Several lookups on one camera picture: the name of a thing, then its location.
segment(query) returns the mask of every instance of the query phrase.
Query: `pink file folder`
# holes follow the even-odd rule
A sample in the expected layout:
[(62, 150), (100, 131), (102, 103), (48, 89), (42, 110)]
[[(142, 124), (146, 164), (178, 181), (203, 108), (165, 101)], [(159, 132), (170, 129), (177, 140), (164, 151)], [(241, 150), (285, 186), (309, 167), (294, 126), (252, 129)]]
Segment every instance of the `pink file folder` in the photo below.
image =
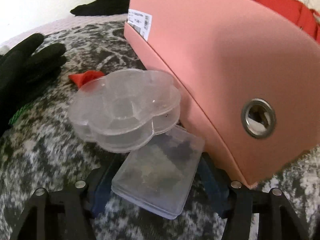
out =
[[(182, 124), (232, 179), (253, 185), (319, 143), (320, 47), (297, 26), (252, 0), (130, 0), (130, 8), (152, 24), (148, 41), (127, 23), (125, 38), (147, 69), (175, 78)], [(276, 114), (264, 139), (241, 123), (253, 98)]]

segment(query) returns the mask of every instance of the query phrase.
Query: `flower-shaped plastic container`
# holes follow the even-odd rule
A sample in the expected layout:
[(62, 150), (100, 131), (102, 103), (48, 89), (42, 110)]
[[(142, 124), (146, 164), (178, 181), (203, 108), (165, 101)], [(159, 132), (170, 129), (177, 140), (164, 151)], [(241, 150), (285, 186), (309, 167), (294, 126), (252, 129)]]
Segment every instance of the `flower-shaped plastic container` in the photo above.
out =
[(83, 85), (68, 117), (84, 141), (129, 152), (178, 122), (180, 93), (165, 72), (119, 70)]

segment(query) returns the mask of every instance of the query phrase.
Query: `clear plastic container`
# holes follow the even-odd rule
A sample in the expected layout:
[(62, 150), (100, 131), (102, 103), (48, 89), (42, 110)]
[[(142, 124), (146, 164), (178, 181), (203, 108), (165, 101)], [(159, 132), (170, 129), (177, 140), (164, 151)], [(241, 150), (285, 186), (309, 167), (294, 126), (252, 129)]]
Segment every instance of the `clear plastic container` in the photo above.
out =
[(165, 72), (119, 70), (82, 86), (68, 117), (84, 141), (129, 152), (178, 122), (180, 93)]
[(183, 210), (203, 148), (203, 139), (175, 126), (130, 152), (111, 189), (150, 212), (175, 219)]

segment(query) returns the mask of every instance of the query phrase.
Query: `gray mottled surface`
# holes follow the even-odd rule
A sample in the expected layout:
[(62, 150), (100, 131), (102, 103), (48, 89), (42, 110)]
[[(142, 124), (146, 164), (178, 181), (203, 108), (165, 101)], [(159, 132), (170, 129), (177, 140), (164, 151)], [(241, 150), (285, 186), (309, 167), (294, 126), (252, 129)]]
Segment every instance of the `gray mottled surface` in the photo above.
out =
[[(85, 178), (108, 160), (108, 152), (84, 143), (73, 133), (66, 113), (76, 86), (68, 74), (89, 69), (105, 73), (143, 65), (123, 37), (123, 22), (87, 25), (48, 35), (45, 45), (62, 42), (68, 62), (58, 80), (0, 138), (0, 239), (9, 239), (25, 201), (38, 187), (48, 191)], [(271, 180), (258, 185), (280, 187), (306, 221), (315, 225), (320, 190), (320, 149), (305, 155)], [(213, 213), (196, 175), (185, 208), (166, 220), (112, 194), (105, 213), (92, 222), (97, 239), (220, 239), (225, 221)], [(257, 232), (253, 219), (251, 238)]]

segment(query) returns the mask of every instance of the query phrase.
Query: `red fabric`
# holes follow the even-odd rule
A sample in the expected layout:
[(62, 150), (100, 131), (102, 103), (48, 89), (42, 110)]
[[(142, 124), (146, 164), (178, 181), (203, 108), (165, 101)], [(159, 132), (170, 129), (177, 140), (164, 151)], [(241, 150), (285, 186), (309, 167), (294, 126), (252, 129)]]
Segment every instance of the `red fabric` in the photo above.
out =
[(80, 88), (89, 81), (103, 76), (105, 76), (105, 74), (101, 71), (88, 70), (81, 74), (69, 75), (68, 77), (77, 85), (78, 88)]
[(309, 9), (297, 0), (254, 0), (281, 14), (320, 43), (320, 24), (317, 23), (313, 14), (315, 10)]

